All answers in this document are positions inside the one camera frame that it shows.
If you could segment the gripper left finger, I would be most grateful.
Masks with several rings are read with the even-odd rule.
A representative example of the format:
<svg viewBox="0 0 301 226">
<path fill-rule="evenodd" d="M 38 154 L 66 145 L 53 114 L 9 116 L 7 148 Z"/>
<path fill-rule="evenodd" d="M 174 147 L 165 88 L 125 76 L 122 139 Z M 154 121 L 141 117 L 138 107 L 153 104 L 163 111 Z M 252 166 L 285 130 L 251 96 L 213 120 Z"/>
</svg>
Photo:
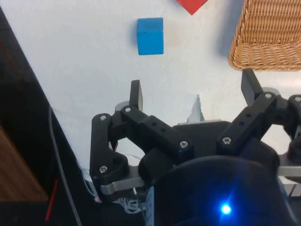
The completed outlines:
<svg viewBox="0 0 301 226">
<path fill-rule="evenodd" d="M 139 80 L 131 82 L 129 103 L 113 115 L 92 119 L 90 176 L 94 185 L 106 186 L 129 173 L 127 158 L 116 152 L 118 141 L 128 138 L 145 153 L 138 173 L 145 185 L 152 185 L 173 166 L 191 160 L 193 143 L 186 135 L 142 112 Z"/>
</svg>

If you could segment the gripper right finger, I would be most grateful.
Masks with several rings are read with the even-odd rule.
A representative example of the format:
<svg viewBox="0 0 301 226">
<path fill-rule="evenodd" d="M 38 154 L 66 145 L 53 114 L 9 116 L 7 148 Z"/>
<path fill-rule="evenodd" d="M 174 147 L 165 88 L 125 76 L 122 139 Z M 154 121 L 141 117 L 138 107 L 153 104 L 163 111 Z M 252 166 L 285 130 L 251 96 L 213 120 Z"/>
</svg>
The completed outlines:
<svg viewBox="0 0 301 226">
<path fill-rule="evenodd" d="M 271 125 L 283 126 L 291 138 L 288 157 L 301 161 L 301 96 L 284 99 L 275 93 L 264 91 L 251 68 L 242 71 L 241 91 L 247 107 L 221 133 L 217 140 L 217 152 L 239 155 L 251 138 L 261 139 Z"/>
</svg>

